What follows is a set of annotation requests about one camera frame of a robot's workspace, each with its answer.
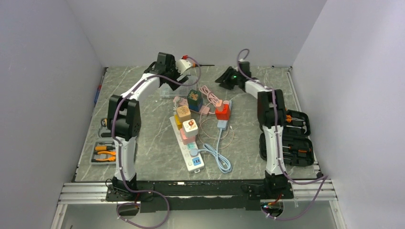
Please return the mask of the clear plastic screw box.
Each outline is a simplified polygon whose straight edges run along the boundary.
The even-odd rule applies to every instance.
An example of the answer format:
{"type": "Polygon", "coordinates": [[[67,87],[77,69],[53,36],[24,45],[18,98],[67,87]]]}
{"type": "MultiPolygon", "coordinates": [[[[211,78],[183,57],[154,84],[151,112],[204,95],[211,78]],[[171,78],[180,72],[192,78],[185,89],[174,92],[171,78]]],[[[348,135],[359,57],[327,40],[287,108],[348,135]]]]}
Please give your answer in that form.
{"type": "MultiPolygon", "coordinates": [[[[197,80],[196,75],[181,75],[178,78],[178,81],[180,81],[182,84],[191,84],[194,83],[197,80]]],[[[174,99],[176,96],[179,97],[186,97],[190,90],[197,90],[197,84],[194,84],[192,86],[178,86],[176,90],[173,90],[167,83],[163,84],[159,88],[159,94],[161,99],[174,99]]]]}

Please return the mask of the pink charger plug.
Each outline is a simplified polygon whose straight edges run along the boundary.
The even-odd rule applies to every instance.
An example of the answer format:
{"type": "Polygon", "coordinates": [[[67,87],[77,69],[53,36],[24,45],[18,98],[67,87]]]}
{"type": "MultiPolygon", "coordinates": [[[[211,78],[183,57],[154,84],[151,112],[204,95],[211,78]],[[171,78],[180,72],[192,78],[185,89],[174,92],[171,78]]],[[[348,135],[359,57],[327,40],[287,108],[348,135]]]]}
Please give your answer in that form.
{"type": "Polygon", "coordinates": [[[229,104],[228,100],[225,100],[225,101],[224,100],[218,100],[215,103],[215,108],[216,108],[217,111],[222,112],[225,109],[226,104],[229,104]]]}

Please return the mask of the red cube socket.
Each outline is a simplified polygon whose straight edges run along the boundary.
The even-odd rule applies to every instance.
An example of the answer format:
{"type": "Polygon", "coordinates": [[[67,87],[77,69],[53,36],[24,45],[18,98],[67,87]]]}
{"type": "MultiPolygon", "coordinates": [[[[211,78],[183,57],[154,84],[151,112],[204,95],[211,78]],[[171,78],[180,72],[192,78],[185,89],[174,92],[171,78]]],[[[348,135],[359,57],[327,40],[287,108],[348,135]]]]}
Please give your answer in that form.
{"type": "Polygon", "coordinates": [[[215,116],[218,120],[228,121],[230,119],[231,110],[229,104],[224,104],[223,110],[215,109],[215,116]]]}

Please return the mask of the green cube socket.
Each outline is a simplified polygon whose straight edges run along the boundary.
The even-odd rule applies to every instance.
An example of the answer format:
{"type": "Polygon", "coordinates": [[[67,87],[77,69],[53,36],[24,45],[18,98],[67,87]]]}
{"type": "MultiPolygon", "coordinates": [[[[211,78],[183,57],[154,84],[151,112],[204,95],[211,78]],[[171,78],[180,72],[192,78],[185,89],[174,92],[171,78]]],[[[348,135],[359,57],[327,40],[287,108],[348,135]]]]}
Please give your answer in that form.
{"type": "Polygon", "coordinates": [[[186,96],[188,104],[203,104],[203,97],[202,93],[200,91],[196,91],[194,89],[191,89],[186,96]]]}

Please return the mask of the beige cube socket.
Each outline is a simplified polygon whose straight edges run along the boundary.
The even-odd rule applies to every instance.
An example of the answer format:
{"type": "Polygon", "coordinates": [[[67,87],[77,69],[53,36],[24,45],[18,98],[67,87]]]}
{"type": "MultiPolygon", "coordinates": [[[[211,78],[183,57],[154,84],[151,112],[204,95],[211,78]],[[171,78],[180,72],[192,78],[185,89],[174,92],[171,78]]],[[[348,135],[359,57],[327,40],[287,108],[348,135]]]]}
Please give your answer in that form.
{"type": "Polygon", "coordinates": [[[179,106],[176,108],[176,115],[180,123],[191,120],[191,112],[187,105],[179,106]]]}

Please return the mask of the yellow cube socket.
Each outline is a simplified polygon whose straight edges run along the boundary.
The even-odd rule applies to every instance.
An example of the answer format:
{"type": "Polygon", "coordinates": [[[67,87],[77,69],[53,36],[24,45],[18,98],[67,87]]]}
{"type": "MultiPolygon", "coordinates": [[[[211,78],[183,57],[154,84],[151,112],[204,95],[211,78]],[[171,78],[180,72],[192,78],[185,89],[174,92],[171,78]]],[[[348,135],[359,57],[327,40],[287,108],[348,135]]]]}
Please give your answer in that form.
{"type": "Polygon", "coordinates": [[[179,120],[178,116],[175,114],[174,115],[174,122],[176,124],[176,127],[178,130],[182,129],[182,122],[179,120]]]}

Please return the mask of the white cube socket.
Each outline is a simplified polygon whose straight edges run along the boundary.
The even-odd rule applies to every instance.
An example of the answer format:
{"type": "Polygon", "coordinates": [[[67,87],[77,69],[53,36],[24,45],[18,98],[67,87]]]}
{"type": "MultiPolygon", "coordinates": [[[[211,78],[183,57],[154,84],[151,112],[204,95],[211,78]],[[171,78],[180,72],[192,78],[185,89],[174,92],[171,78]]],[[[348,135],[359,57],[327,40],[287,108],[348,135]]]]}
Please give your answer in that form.
{"type": "Polygon", "coordinates": [[[198,134],[198,126],[197,126],[197,123],[196,123],[196,121],[194,119],[184,121],[182,123],[182,129],[184,131],[184,135],[187,138],[191,138],[191,137],[196,136],[198,134]]]}

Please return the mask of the pink cube socket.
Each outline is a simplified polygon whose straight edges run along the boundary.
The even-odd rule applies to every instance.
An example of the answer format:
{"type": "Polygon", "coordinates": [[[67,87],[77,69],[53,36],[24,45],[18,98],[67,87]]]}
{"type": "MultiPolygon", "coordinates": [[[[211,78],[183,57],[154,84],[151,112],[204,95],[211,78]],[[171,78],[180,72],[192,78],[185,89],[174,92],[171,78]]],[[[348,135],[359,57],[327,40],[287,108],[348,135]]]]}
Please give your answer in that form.
{"type": "Polygon", "coordinates": [[[191,144],[195,142],[196,136],[186,137],[183,128],[180,129],[181,141],[184,145],[191,144]]]}

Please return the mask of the white power strip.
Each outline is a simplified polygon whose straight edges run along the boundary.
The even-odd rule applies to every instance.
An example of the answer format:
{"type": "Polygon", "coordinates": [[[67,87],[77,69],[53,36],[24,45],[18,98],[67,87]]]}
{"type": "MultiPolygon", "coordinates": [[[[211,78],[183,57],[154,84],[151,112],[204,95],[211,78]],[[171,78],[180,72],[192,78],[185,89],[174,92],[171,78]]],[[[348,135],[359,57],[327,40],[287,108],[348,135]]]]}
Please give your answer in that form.
{"type": "Polygon", "coordinates": [[[192,141],[185,144],[184,140],[182,139],[181,132],[177,128],[177,125],[175,123],[174,116],[170,117],[170,122],[187,170],[190,173],[199,173],[205,167],[205,163],[202,155],[200,154],[200,152],[198,152],[199,149],[196,142],[192,141]]]}

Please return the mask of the black tool case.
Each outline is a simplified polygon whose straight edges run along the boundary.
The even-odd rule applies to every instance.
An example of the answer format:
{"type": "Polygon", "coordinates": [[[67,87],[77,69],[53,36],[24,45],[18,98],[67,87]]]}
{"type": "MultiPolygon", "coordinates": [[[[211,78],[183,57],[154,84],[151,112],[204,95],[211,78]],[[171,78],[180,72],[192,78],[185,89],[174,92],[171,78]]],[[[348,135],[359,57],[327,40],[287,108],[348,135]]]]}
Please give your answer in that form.
{"type": "Polygon", "coordinates": [[[290,166],[307,167],[314,163],[313,144],[309,117],[306,113],[286,110],[286,122],[282,136],[284,163],[290,166]]]}

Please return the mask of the grey tool tray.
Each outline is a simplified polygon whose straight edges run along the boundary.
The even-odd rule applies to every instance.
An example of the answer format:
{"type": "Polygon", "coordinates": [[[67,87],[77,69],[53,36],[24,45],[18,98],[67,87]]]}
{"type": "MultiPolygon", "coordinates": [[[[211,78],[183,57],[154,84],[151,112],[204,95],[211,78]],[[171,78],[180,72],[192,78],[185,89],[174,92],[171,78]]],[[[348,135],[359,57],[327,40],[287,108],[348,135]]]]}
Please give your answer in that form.
{"type": "Polygon", "coordinates": [[[100,120],[97,137],[90,163],[95,165],[114,164],[116,162],[115,143],[111,137],[111,131],[107,127],[107,118],[100,120]]]}

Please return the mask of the blue cube socket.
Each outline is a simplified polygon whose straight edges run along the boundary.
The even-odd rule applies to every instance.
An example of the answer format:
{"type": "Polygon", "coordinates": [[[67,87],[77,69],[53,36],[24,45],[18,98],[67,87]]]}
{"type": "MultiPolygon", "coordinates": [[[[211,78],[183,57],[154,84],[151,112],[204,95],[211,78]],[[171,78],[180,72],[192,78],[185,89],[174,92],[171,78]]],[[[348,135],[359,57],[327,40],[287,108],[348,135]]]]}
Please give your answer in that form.
{"type": "Polygon", "coordinates": [[[188,104],[188,107],[191,111],[195,111],[195,112],[200,112],[201,108],[202,108],[202,103],[200,104],[188,104]]]}

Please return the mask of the light blue power strip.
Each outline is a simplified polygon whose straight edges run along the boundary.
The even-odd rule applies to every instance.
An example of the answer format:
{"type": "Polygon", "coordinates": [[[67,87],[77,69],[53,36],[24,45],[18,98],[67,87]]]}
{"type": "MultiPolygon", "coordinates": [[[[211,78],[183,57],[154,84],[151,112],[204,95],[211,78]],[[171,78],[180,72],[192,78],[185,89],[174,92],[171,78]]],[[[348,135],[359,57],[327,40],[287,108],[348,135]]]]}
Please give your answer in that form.
{"type": "MultiPolygon", "coordinates": [[[[229,107],[230,107],[230,110],[231,110],[232,109],[232,102],[231,101],[229,101],[229,107]]],[[[220,130],[225,131],[227,129],[227,126],[228,126],[228,121],[218,120],[217,127],[220,130]]]]}

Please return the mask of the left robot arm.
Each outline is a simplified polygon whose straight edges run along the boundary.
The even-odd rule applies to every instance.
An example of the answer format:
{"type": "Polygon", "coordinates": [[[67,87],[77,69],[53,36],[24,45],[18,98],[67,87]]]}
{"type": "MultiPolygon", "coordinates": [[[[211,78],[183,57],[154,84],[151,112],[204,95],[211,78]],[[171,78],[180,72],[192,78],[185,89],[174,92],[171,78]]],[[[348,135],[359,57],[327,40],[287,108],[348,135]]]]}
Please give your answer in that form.
{"type": "Polygon", "coordinates": [[[172,54],[160,52],[140,79],[121,95],[112,95],[108,103],[107,128],[116,149],[116,170],[112,188],[124,200],[132,200],[137,192],[135,155],[141,130],[140,101],[167,84],[176,90],[186,84],[183,73],[193,67],[189,56],[176,60],[172,54]]]}

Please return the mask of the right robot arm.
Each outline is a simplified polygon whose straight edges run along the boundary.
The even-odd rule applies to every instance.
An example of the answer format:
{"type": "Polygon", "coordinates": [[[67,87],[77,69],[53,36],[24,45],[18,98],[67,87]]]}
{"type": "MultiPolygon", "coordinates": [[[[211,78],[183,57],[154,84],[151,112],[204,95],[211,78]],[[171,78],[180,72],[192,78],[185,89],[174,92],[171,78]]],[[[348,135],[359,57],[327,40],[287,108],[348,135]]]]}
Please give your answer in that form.
{"type": "Polygon", "coordinates": [[[271,89],[252,77],[250,62],[245,60],[239,60],[236,67],[228,67],[215,82],[227,90],[238,86],[256,98],[257,119],[266,145],[263,192],[267,197],[275,198],[282,189],[288,187],[282,156],[283,124],[286,118],[283,92],[271,89]]]}

